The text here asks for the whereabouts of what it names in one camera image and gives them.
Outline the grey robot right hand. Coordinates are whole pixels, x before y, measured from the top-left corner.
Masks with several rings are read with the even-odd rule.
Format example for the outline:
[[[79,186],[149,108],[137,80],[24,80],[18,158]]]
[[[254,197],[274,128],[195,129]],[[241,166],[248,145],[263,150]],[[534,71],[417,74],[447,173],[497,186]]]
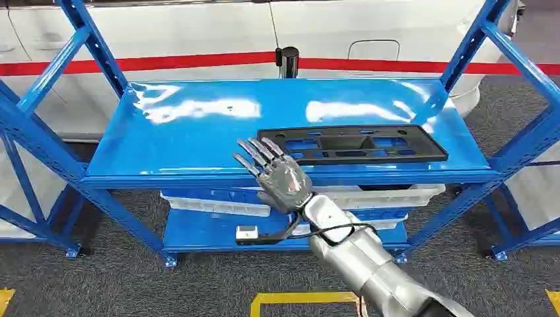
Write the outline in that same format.
[[[257,181],[263,190],[261,199],[274,208],[290,213],[301,209],[312,197],[312,182],[296,160],[283,152],[267,137],[237,144],[253,159],[252,162],[235,153],[237,160]]]

